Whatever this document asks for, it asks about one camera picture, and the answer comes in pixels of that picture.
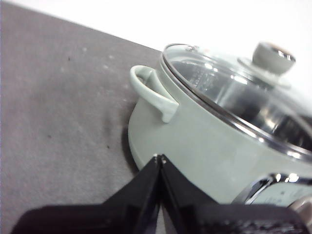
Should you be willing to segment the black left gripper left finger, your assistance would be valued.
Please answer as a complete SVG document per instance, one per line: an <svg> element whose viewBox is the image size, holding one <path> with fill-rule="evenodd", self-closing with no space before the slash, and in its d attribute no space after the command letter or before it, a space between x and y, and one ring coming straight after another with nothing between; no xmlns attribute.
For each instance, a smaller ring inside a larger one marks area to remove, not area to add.
<svg viewBox="0 0 312 234"><path fill-rule="evenodd" d="M49 205L25 212L14 234L142 234L158 210L160 163L154 156L103 203Z"/></svg>

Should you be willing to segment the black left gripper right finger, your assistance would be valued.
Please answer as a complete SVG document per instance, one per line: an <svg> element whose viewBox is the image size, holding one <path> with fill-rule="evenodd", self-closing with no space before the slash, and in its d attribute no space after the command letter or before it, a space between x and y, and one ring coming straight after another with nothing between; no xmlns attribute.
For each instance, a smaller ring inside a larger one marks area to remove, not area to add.
<svg viewBox="0 0 312 234"><path fill-rule="evenodd" d="M293 210L275 205L220 204L159 156L162 198L179 234L307 234Z"/></svg>

